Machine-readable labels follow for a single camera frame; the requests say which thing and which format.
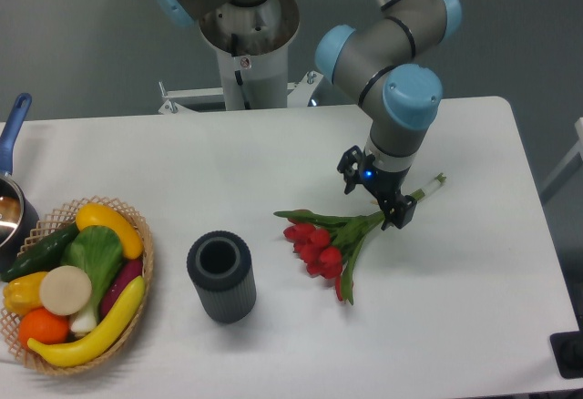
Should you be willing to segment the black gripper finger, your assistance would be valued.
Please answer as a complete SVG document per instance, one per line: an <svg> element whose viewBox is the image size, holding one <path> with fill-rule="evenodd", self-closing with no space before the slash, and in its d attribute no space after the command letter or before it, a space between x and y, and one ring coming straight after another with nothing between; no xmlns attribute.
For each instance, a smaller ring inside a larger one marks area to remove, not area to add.
<svg viewBox="0 0 583 399"><path fill-rule="evenodd" d="M382 229L395 226L402 229L413 218L418 200L410 195L395 193L388 199L380 200L380 209L384 214Z"/></svg>
<svg viewBox="0 0 583 399"><path fill-rule="evenodd" d="M362 185L360 175L363 153L358 146L348 148L341 156L337 165L337 171L343 175L345 195L350 194L357 185Z"/></svg>

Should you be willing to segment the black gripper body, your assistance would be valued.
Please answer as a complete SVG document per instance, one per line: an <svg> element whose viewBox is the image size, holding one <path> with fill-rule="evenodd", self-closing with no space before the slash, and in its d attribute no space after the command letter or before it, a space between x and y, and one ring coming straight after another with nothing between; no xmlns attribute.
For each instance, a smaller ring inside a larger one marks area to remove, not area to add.
<svg viewBox="0 0 583 399"><path fill-rule="evenodd" d="M401 195L401 186L410 168L386 170L377 166L379 162L373 154L365 154L359 166L360 180L379 204L394 205Z"/></svg>

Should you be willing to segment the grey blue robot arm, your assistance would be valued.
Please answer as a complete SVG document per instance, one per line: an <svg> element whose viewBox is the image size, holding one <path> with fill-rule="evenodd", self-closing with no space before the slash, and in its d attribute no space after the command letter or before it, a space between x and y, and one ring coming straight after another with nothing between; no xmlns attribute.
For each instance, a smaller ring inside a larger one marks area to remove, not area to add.
<svg viewBox="0 0 583 399"><path fill-rule="evenodd" d="M286 107L288 47L299 29L294 0L156 0L179 26L198 25L214 49L228 110ZM415 57L460 26L459 0L377 0L381 19L364 30L336 26L321 39L315 65L372 121L363 148L338 170L347 190L364 186L386 225L402 228L417 201L401 191L443 96L439 78Z"/></svg>

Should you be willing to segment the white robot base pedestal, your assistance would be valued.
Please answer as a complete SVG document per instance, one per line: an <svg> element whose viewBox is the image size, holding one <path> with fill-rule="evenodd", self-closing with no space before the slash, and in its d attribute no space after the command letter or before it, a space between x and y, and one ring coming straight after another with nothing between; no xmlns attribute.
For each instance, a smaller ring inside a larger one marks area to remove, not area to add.
<svg viewBox="0 0 583 399"><path fill-rule="evenodd" d="M288 48L300 27L294 0L266 0L256 6L227 3L198 20L203 40L214 51L220 86L170 90L159 83L162 114L209 110L228 111L279 107L317 107L323 74L310 70L288 79Z"/></svg>

